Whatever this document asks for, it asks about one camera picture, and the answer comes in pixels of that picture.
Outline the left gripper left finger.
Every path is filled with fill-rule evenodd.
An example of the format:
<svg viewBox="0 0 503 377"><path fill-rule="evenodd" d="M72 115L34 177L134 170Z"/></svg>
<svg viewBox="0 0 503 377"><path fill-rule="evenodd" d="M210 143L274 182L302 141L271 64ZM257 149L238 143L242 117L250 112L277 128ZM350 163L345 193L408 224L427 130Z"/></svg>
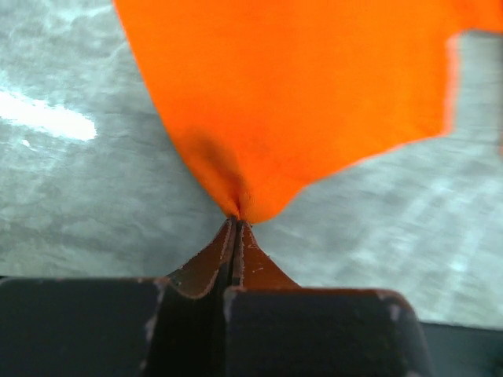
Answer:
<svg viewBox="0 0 503 377"><path fill-rule="evenodd" d="M166 276L2 278L2 375L212 375L235 238L236 222L226 220Z"/></svg>

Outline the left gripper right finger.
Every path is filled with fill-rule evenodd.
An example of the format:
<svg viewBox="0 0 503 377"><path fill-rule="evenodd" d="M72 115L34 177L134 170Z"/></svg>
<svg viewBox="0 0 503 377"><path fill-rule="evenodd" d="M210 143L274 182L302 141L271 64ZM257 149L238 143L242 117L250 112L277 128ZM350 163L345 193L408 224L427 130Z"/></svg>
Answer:
<svg viewBox="0 0 503 377"><path fill-rule="evenodd" d="M300 287L237 226L226 289L228 376L429 376L413 307L380 288Z"/></svg>

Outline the orange t shirt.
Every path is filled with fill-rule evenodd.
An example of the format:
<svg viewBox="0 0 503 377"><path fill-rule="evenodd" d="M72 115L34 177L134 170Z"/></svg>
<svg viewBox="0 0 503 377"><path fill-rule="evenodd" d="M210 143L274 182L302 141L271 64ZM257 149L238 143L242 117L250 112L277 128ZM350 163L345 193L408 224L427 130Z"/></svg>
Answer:
<svg viewBox="0 0 503 377"><path fill-rule="evenodd" d="M457 41L499 1L118 1L152 102L224 214L251 223L370 156L445 134Z"/></svg>

